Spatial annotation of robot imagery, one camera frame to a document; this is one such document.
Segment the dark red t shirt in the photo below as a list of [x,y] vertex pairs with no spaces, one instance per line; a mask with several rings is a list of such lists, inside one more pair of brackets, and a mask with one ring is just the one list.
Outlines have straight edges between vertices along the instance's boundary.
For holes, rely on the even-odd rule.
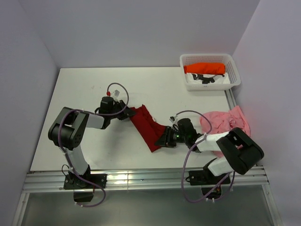
[[145,105],[138,108],[131,107],[130,109],[135,112],[135,115],[130,117],[131,122],[144,139],[149,150],[153,153],[160,148],[155,143],[163,135],[166,126],[155,122]]

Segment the white plastic basket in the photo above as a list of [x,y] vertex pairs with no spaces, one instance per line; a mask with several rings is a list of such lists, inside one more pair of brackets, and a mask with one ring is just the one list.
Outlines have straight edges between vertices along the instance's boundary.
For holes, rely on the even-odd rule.
[[[225,65],[225,72],[229,83],[214,83],[202,84],[202,82],[189,81],[188,76],[184,73],[184,66],[195,63],[222,63]],[[180,56],[180,67],[184,85],[188,91],[216,91],[228,90],[241,83],[239,72],[231,55],[217,53],[217,54],[183,54]]]

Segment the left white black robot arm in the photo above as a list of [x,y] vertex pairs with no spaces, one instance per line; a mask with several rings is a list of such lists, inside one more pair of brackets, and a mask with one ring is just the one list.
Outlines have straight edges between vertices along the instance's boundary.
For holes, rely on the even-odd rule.
[[113,119],[120,121],[135,115],[123,100],[114,97],[103,97],[100,106],[94,113],[80,109],[63,107],[48,131],[48,139],[59,147],[75,174],[75,183],[86,188],[90,186],[92,177],[88,174],[89,164],[86,162],[80,143],[86,128],[106,129]]

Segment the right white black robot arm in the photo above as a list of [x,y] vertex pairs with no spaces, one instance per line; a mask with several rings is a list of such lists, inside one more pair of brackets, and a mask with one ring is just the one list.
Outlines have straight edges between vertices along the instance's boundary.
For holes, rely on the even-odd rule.
[[167,126],[155,145],[175,147],[178,143],[184,143],[196,153],[222,153],[221,157],[203,167],[204,180],[210,184],[229,172],[244,175],[264,157],[263,150],[242,129],[233,128],[220,134],[200,134],[188,118],[179,120],[172,127]]

